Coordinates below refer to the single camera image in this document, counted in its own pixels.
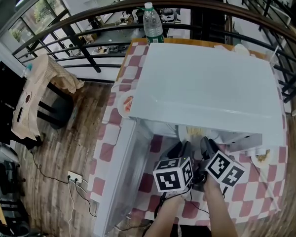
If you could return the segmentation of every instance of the hand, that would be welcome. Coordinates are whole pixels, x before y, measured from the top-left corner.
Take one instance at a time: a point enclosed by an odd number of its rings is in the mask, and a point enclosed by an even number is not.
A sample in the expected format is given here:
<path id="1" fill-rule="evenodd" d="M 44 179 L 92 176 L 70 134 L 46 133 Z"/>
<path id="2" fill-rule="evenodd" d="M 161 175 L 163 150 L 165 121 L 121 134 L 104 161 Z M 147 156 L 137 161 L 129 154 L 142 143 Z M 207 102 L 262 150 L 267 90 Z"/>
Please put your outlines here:
<path id="1" fill-rule="evenodd" d="M 220 189 L 220 185 L 216 180 L 209 174 L 207 173 L 207 180 L 206 183 L 204 184 L 204 190 L 206 193 L 211 192 L 212 190 Z"/>

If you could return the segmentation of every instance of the power outlet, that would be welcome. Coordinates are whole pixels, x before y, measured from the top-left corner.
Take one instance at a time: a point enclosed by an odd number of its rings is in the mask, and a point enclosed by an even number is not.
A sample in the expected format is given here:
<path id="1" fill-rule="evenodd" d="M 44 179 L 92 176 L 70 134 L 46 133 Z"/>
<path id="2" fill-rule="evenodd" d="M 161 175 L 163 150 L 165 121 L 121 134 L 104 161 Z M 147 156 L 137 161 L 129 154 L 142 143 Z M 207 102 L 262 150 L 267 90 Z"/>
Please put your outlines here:
<path id="1" fill-rule="evenodd" d="M 82 183 L 82 176 L 71 171 L 68 171 L 68 176 L 70 180 L 75 181 L 77 179 L 77 183 Z"/>

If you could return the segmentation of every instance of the human arm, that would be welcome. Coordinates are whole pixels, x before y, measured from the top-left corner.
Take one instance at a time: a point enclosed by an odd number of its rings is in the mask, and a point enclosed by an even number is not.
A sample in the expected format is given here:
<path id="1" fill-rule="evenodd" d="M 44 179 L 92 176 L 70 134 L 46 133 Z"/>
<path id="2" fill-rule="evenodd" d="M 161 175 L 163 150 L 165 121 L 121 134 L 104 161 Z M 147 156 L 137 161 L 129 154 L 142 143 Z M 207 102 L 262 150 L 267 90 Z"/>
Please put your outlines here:
<path id="1" fill-rule="evenodd" d="M 212 237 L 238 237 L 220 186 L 210 174 L 207 176 L 204 190 L 210 215 Z"/>
<path id="2" fill-rule="evenodd" d="M 168 237 L 170 236 L 178 208 L 183 198 L 176 196 L 171 199 L 165 200 L 159 213 L 147 230 L 145 237 Z"/>

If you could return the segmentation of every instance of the red and white tablecloth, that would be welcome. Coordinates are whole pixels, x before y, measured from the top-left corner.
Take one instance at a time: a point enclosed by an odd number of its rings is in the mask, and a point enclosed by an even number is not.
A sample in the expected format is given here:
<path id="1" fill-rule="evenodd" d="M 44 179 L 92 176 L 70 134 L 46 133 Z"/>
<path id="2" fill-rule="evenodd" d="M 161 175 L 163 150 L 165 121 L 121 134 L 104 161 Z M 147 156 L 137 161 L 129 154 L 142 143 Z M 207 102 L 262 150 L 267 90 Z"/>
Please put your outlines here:
<path id="1" fill-rule="evenodd" d="M 111 90 L 98 134 L 89 175 L 88 190 L 90 191 L 90 198 L 99 203 L 101 203 L 110 161 L 114 157 L 114 153 L 116 153 L 114 152 L 114 147 L 123 122 L 123 118 L 117 111 L 117 102 L 125 91 L 136 88 L 147 51 L 148 45 L 146 43 L 132 43 L 130 52 L 125 58 L 120 78 Z M 278 91 L 279 97 L 282 99 L 280 88 L 278 88 Z M 287 134 L 284 107 L 282 107 L 282 113 L 283 129 L 285 134 Z M 178 139 L 154 136 L 151 142 L 148 162 L 137 194 L 135 208 L 132 211 L 134 216 L 153 220 L 153 213 L 159 203 L 160 193 L 157 191 L 152 171 L 155 163 L 159 161 L 160 155 L 177 142 Z M 259 170 L 254 167 L 251 159 L 246 157 L 244 153 L 232 153 L 235 159 L 248 170 L 234 189 L 229 188 L 225 194 L 225 202 L 229 214 L 235 223 L 252 221 L 276 213 L 274 203 L 277 203 L 281 208 L 281 197 L 288 159 L 287 146 L 272 148 L 272 151 L 272 163 L 269 167 Z M 273 191 L 275 200 L 271 198 L 267 187 Z M 196 206 L 208 211 L 202 192 L 192 190 L 192 198 Z M 183 225 L 208 225 L 209 216 L 207 213 L 195 208 L 189 201 L 185 201 L 179 208 L 176 223 Z"/>

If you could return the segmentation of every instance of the water bottle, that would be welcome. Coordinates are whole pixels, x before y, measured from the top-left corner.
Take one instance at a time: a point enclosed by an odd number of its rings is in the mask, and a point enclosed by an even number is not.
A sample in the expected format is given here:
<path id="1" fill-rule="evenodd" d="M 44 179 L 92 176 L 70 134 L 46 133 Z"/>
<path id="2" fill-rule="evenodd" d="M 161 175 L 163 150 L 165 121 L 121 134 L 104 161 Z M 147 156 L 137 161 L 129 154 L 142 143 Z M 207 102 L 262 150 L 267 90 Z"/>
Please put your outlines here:
<path id="1" fill-rule="evenodd" d="M 151 2 L 145 3 L 144 30 L 149 45 L 150 43 L 163 43 L 161 20 Z"/>

